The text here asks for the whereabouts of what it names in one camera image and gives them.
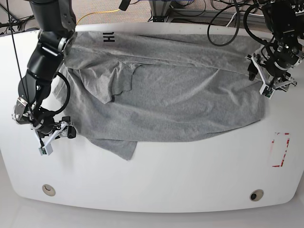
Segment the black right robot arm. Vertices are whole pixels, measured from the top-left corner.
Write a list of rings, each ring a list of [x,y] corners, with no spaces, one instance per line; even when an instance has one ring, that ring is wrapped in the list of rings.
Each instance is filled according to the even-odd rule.
[[[77,36],[76,16],[70,0],[31,0],[29,4],[40,32],[26,74],[19,82],[19,97],[13,118],[18,124],[30,124],[34,128],[42,154],[46,154],[50,142],[44,143],[44,137],[50,136],[54,140],[76,136],[69,116],[59,122],[54,120],[54,116],[63,112],[70,100],[70,85],[59,69]],[[50,95],[51,83],[57,76],[66,85],[66,99],[60,109],[50,111],[41,105]]]

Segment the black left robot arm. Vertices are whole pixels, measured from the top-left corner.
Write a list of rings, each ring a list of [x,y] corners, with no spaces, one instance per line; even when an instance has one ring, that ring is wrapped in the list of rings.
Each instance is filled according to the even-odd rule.
[[[297,85],[296,80],[288,72],[289,69],[301,64],[304,60],[304,47],[298,38],[304,37],[303,10],[304,2],[297,0],[258,0],[251,5],[243,16],[243,24],[248,35],[262,45],[260,51],[248,55],[249,80],[260,76],[261,95],[271,98],[275,91],[287,92],[290,85]],[[270,41],[255,36],[247,25],[250,12],[260,8],[266,26],[273,37]]]

